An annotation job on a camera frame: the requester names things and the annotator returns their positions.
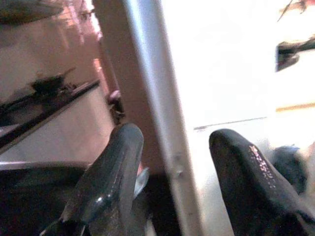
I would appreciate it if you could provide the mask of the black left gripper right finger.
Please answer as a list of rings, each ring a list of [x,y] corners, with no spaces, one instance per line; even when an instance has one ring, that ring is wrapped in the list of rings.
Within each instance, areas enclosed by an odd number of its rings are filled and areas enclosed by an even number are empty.
[[[235,236],[315,236],[315,214],[255,144],[219,129],[209,150]]]

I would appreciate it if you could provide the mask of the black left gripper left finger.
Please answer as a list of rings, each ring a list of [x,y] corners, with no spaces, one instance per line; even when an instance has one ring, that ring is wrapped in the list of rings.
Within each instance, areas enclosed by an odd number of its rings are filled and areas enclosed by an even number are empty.
[[[111,133],[77,182],[60,218],[40,236],[127,236],[144,137],[133,123]]]

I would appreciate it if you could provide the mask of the dark cloth bundle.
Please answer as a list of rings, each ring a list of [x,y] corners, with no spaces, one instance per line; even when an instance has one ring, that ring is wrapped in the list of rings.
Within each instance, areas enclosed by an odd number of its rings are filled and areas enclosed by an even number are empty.
[[[275,148],[272,164],[298,194],[306,192],[309,173],[299,147],[281,146]]]

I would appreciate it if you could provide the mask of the dark hanging object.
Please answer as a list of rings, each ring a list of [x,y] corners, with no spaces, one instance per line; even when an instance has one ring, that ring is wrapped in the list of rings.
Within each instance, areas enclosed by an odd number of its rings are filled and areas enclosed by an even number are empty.
[[[276,72],[299,61],[299,52],[315,49],[315,36],[301,42],[281,42],[276,46]]]

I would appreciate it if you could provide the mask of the grey metal post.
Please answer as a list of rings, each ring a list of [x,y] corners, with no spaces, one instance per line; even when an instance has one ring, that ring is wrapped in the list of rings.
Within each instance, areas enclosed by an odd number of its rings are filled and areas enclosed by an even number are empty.
[[[160,0],[123,0],[183,236],[205,236]]]

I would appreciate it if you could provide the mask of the black wall shelf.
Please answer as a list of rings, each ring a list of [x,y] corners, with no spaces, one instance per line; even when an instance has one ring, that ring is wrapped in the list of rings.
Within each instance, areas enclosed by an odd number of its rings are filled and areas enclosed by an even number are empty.
[[[65,78],[73,70],[74,67],[61,74],[37,79],[29,85],[33,93],[0,104],[0,150],[19,141],[56,112],[100,85],[99,80],[80,85],[65,84]]]

